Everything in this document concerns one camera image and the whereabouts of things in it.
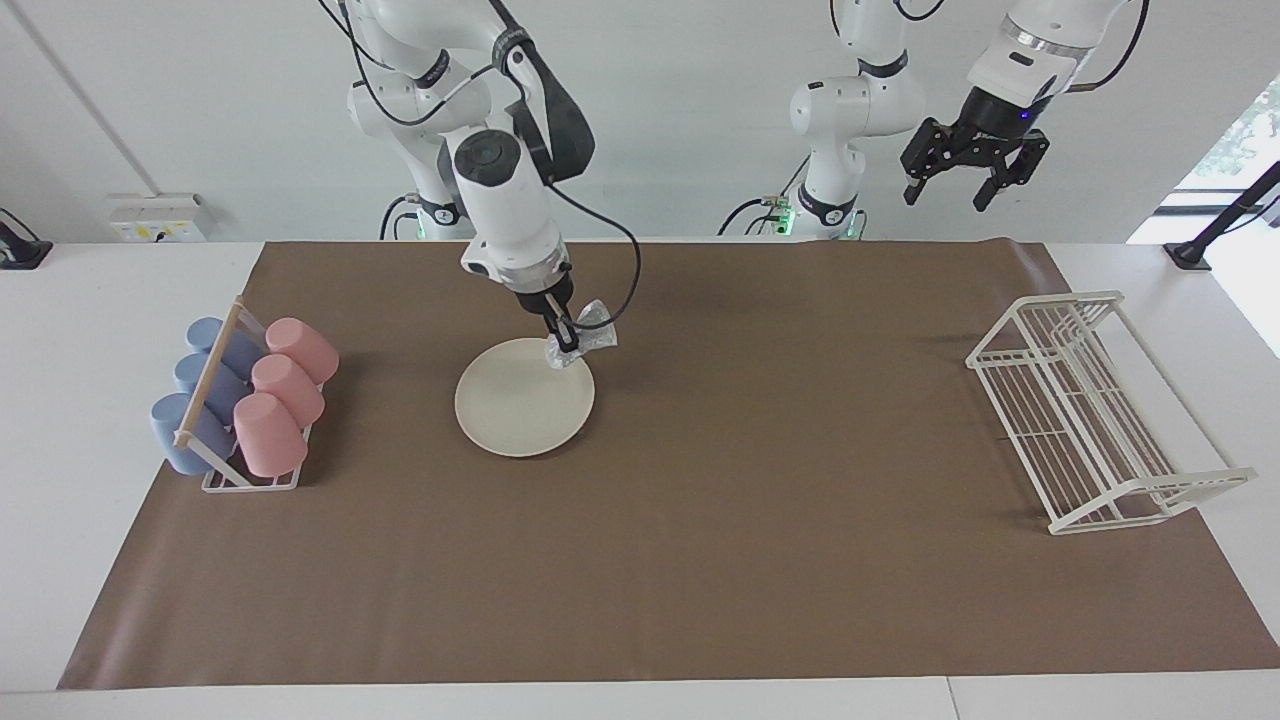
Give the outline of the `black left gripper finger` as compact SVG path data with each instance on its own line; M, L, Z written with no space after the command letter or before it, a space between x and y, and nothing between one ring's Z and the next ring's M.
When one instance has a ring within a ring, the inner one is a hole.
M979 138L974 159L979 168L989 173L973 206L986 211L995 197L1014 186L1027 184L1050 149L1046 135L1027 135L1021 138Z
M923 120L908 142L900 156L908 178L902 192L908 206L916 204L929 179L948 169L950 140L950 126L938 120Z

